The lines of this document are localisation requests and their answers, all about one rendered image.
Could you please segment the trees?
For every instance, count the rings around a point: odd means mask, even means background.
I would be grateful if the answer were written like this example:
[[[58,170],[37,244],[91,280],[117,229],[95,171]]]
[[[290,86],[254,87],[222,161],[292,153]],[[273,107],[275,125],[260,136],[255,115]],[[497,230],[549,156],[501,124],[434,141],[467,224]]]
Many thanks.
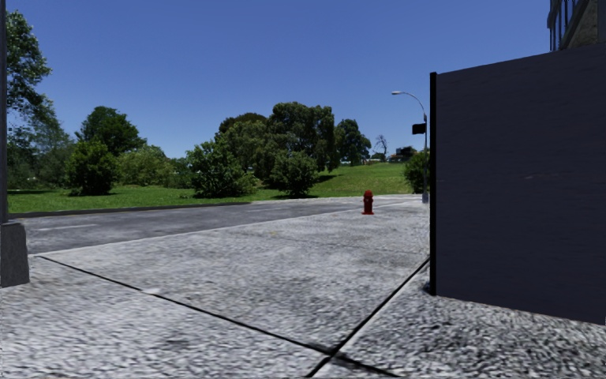
[[[318,101],[368,55],[333,2],[79,0],[45,15],[51,53],[24,12],[6,14],[13,188],[301,196],[368,156],[356,122]]]

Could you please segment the pale concrete building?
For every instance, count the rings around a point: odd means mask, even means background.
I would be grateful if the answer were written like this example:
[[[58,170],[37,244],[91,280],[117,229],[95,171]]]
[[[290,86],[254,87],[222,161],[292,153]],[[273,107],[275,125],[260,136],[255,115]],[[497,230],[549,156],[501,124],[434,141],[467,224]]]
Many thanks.
[[[606,0],[550,0],[550,51],[606,43]]]

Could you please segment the grey pole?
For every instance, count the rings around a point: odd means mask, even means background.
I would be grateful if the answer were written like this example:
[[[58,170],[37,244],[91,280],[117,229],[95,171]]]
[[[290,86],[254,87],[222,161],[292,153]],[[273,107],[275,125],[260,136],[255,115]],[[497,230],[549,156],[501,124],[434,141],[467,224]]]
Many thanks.
[[[30,280],[24,226],[9,218],[6,0],[0,0],[0,288]]]

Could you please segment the tree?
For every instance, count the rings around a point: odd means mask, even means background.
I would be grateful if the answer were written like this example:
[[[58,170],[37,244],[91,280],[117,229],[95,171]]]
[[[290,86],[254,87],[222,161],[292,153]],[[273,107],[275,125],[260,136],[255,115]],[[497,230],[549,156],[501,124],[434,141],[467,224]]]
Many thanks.
[[[429,162],[431,153],[427,152]],[[423,152],[417,152],[406,162],[403,175],[413,193],[423,193]]]

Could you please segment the black bus shelter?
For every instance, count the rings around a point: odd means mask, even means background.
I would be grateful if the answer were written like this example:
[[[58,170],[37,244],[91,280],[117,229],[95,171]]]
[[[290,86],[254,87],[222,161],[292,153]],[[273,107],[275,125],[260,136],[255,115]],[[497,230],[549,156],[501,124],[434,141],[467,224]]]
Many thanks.
[[[606,325],[606,43],[430,95],[430,293]]]

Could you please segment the grey street lamp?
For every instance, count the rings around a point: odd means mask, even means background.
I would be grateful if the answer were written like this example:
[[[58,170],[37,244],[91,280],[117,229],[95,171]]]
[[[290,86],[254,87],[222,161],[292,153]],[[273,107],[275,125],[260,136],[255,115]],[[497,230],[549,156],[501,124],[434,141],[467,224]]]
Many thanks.
[[[423,113],[423,123],[422,124],[413,124],[412,126],[412,130],[413,130],[413,134],[421,134],[423,133],[424,135],[424,149],[423,149],[423,157],[424,157],[424,162],[423,162],[423,193],[422,193],[422,203],[424,205],[427,205],[429,203],[429,195],[428,195],[428,174],[427,174],[427,170],[428,170],[428,160],[427,160],[427,141],[428,141],[428,137],[427,137],[427,115],[425,112],[425,108],[423,103],[412,93],[409,92],[404,92],[404,91],[392,91],[391,94],[393,96],[397,96],[397,95],[407,95],[410,96],[412,98],[414,98],[419,105],[421,106],[421,110]]]

